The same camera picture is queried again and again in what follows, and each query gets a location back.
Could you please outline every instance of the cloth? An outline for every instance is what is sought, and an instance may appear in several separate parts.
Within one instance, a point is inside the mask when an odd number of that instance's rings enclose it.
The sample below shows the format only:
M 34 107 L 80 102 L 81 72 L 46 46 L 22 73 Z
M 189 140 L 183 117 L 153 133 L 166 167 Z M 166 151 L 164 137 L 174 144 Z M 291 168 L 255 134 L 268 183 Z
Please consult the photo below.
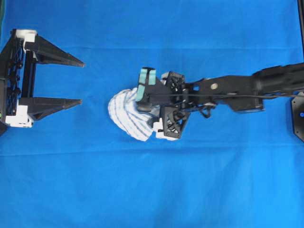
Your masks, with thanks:
M 146 141 L 153 132 L 148 124 L 151 116 L 140 114 L 136 110 L 136 92 L 137 88 L 134 88 L 116 94 L 109 102 L 109 115 L 114 123 L 128 135 L 137 140 Z
M 304 226 L 290 99 L 192 113 L 173 142 L 136 140 L 108 114 L 143 66 L 193 82 L 302 62 L 295 0 L 8 0 L 1 47 L 12 28 L 86 66 L 37 66 L 34 96 L 83 102 L 0 137 L 1 228 Z

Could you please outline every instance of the cable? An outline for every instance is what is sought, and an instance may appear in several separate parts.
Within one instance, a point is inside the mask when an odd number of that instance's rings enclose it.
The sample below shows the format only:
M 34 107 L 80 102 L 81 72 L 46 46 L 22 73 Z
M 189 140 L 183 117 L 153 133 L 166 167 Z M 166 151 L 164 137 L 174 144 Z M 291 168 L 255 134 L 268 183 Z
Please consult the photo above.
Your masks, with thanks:
M 304 95 L 210 95 L 210 94 L 152 94 L 149 96 L 197 96 L 197 97 L 217 97 L 217 99 L 221 98 L 232 98 L 232 97 L 254 97 L 254 98 L 261 98 L 261 99 L 274 99 L 280 97 L 303 97 Z

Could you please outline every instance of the blue striped towel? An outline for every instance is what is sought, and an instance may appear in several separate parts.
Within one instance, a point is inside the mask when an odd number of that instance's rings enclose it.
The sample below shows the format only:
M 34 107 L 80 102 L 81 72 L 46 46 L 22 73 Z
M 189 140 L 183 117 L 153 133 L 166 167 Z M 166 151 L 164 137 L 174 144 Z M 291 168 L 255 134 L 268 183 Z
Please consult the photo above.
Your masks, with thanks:
M 153 129 L 148 125 L 149 114 L 136 110 L 137 88 L 125 89 L 116 94 L 109 102 L 108 111 L 114 123 L 137 140 L 146 141 Z

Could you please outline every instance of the screw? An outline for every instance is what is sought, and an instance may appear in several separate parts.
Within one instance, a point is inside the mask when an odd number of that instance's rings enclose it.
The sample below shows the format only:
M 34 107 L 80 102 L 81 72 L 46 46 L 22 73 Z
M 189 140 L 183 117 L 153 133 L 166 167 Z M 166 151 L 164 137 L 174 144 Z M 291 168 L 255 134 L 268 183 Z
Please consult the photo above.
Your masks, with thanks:
M 217 89 L 218 88 L 218 84 L 217 83 L 213 83 L 211 86 L 210 86 L 211 89 Z

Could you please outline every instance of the mounting plate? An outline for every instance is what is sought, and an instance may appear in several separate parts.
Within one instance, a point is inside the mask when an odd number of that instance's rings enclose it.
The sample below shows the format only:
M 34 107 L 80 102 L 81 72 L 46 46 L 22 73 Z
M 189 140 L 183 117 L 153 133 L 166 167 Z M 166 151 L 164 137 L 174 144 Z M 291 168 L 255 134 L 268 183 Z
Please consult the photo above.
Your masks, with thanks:
M 291 101 L 294 133 L 304 142 L 304 97 L 296 97 Z

